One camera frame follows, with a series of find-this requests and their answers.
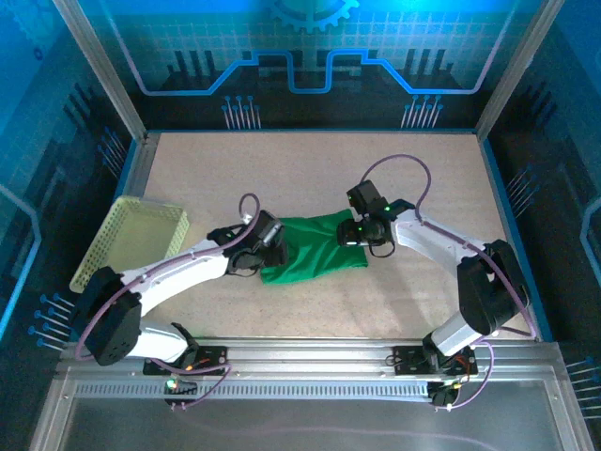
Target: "yellow plastic basket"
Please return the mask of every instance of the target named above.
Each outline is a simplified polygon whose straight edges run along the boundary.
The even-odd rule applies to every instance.
[[[190,223],[182,207],[120,196],[100,226],[69,288],[82,293],[104,266],[133,270],[179,252]]]

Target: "black bracket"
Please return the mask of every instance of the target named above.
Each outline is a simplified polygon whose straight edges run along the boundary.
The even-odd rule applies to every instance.
[[[227,362],[227,347],[225,346],[201,346],[195,350],[193,358],[181,369],[202,369],[211,366],[223,365]],[[146,359],[142,371],[146,376],[170,376],[171,372],[152,363]],[[203,373],[204,376],[222,376],[225,369],[217,369],[209,373]]]
[[[465,347],[453,357],[428,352],[424,346],[394,346],[386,365],[394,366],[395,376],[432,375],[475,376],[478,365],[473,350]]]

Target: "particle board surface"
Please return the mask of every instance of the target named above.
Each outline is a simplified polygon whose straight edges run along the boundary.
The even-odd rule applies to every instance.
[[[410,153],[432,172],[423,213],[484,241],[504,239],[476,137],[399,132],[164,133],[145,198],[185,208],[182,249],[239,222],[242,194],[279,217],[348,208],[346,191],[377,159]],[[415,202],[423,169],[390,161],[370,176],[389,201]],[[254,211],[252,200],[245,209]],[[188,289],[146,318],[180,322],[195,336],[423,337],[457,310],[455,277],[416,252],[368,256],[369,267],[289,286],[226,276]],[[525,327],[521,319],[512,325]]]

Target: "white robotic arm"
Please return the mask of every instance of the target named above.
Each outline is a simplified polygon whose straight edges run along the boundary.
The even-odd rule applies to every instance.
[[[485,243],[418,214],[407,201],[389,203],[370,180],[347,195],[362,219],[339,225],[339,244],[368,246],[370,251],[386,243],[407,246],[457,278],[459,311],[424,340],[436,352],[454,356],[519,312],[511,293],[481,254],[492,259],[516,288],[522,303],[528,305],[526,283],[507,242]]]
[[[283,231],[279,220],[261,210],[251,224],[213,230],[206,240],[178,256],[121,274],[101,268],[73,309],[72,328],[85,335],[85,345],[100,365],[144,357],[187,366],[198,348],[190,334],[179,324],[160,324],[143,316],[210,279],[284,264]]]

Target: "green cloth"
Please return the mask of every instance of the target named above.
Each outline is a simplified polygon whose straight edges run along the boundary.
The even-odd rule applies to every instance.
[[[283,266],[264,268],[264,284],[293,284],[345,268],[365,268],[367,258],[362,247],[341,247],[336,228],[352,218],[350,210],[315,218],[284,218],[284,241],[288,262]]]

